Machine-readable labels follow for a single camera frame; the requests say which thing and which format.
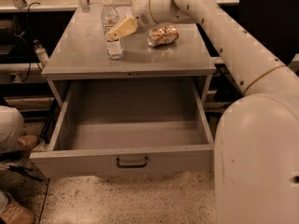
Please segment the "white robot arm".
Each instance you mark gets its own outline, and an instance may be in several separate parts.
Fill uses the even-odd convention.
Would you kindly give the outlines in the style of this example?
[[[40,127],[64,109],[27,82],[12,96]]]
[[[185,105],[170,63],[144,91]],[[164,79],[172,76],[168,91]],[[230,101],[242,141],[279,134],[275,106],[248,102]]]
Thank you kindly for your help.
[[[243,96],[223,113],[214,147],[217,224],[299,224],[299,78],[215,0],[129,0],[110,32],[202,26]]]

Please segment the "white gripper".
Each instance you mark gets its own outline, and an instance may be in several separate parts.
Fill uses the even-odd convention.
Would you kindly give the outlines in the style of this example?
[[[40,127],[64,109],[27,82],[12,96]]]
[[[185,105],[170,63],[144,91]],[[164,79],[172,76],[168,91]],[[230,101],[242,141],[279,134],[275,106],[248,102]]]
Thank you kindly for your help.
[[[131,35],[141,27],[153,27],[160,23],[190,23],[191,19],[183,13],[174,0],[128,0],[132,5],[132,16],[121,18],[107,31],[106,37],[118,40]]]

